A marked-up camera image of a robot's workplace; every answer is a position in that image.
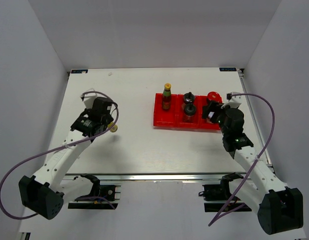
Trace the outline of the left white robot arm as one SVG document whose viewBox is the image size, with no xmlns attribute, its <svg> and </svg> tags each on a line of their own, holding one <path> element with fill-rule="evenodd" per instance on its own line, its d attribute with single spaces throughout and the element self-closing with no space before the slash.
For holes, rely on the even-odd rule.
<svg viewBox="0 0 309 240">
<path fill-rule="evenodd" d="M 53 219 L 63 205 L 77 200 L 102 198 L 100 180 L 82 173 L 68 183 L 62 180 L 81 153 L 99 134 L 113 124 L 111 108 L 115 102 L 107 97 L 95 97 L 85 101 L 86 108 L 70 127 L 60 150 L 31 177 L 23 176 L 18 183 L 22 204 L 36 214 Z"/>
</svg>

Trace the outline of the silver lid spice jar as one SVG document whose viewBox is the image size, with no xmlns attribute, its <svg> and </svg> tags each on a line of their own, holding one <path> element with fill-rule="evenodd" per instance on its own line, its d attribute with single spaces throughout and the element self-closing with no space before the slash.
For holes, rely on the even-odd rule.
<svg viewBox="0 0 309 240">
<path fill-rule="evenodd" d="M 216 120 L 214 118 L 214 114 L 215 112 L 213 111 L 210 111 L 208 114 L 207 114 L 207 117 L 206 117 L 206 122 L 208 124 L 215 124 L 216 123 Z"/>
</svg>

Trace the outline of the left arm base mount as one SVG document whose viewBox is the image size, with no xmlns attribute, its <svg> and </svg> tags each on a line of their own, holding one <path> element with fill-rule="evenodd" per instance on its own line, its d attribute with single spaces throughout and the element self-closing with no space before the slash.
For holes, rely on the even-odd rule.
<svg viewBox="0 0 309 240">
<path fill-rule="evenodd" d="M 121 185 L 101 183 L 100 179 L 91 174 L 80 177 L 92 183 L 89 194 L 81 195 L 68 203 L 72 210 L 115 210 L 121 198 Z"/>
</svg>

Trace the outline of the yellow cap sauce bottle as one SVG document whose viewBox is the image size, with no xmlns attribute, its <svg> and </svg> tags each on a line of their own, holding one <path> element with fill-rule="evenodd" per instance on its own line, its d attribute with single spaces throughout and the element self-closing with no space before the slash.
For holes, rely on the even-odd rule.
<svg viewBox="0 0 309 240">
<path fill-rule="evenodd" d="M 115 133 L 118 130 L 118 126 L 114 123 L 114 122 L 110 122 L 107 126 L 107 129 L 111 132 L 111 133 Z"/>
</svg>

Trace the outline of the black cap spice grinder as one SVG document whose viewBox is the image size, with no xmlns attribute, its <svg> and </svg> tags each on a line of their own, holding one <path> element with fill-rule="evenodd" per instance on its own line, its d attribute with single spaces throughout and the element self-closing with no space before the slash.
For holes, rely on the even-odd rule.
<svg viewBox="0 0 309 240">
<path fill-rule="evenodd" d="M 193 104 L 195 99 L 196 99 L 196 97 L 195 97 L 195 95 L 193 95 L 192 92 L 187 92 L 182 97 L 182 103 L 184 105 Z"/>
</svg>

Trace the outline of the red lid sauce jar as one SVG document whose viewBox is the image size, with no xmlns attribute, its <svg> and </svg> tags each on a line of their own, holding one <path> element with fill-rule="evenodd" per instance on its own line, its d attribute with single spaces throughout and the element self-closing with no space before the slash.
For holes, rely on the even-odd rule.
<svg viewBox="0 0 309 240">
<path fill-rule="evenodd" d="M 221 103 L 222 97 L 220 96 L 220 94 L 218 92 L 210 91 L 207 94 L 206 100 L 207 100 L 207 102 L 214 101 L 214 102 L 217 102 L 217 103 Z"/>
</svg>

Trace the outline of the green neck sauce bottle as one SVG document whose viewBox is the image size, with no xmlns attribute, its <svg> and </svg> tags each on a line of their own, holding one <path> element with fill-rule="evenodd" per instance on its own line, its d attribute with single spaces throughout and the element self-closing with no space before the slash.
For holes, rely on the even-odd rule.
<svg viewBox="0 0 309 240">
<path fill-rule="evenodd" d="M 162 93 L 162 109 L 168 111 L 171 107 L 171 99 L 172 99 L 172 92 L 171 92 L 171 84 L 166 83 L 164 85 L 164 90 Z"/>
</svg>

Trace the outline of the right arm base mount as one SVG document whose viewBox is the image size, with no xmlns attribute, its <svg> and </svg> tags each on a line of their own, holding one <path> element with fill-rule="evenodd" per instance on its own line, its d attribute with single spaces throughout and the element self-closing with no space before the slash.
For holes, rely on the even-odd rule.
<svg viewBox="0 0 309 240">
<path fill-rule="evenodd" d="M 198 193 L 199 197 L 204 200 L 204 211 L 206 213 L 218 212 L 219 209 L 224 205 L 224 203 L 231 196 L 229 189 L 229 182 L 237 179 L 243 179 L 244 176 L 238 173 L 231 173 L 224 175 L 219 183 L 209 183 L 202 185 L 203 190 Z M 228 212 L 239 207 L 243 202 L 238 198 L 234 197 L 231 202 L 226 206 L 222 212 Z M 252 210 L 244 205 L 242 208 L 236 210 L 235 212 L 251 212 Z"/>
</svg>

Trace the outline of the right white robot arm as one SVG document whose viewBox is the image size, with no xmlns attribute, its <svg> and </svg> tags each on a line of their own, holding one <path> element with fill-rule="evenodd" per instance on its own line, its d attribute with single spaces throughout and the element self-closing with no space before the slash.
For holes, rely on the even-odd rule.
<svg viewBox="0 0 309 240">
<path fill-rule="evenodd" d="M 246 175 L 225 175 L 220 193 L 225 199 L 237 197 L 253 212 L 263 231 L 273 235 L 300 229 L 304 225 L 303 195 L 290 188 L 259 159 L 252 141 L 244 133 L 244 113 L 239 102 L 210 100 L 202 108 L 202 118 L 218 124 L 226 152 L 243 167 Z"/>
</svg>

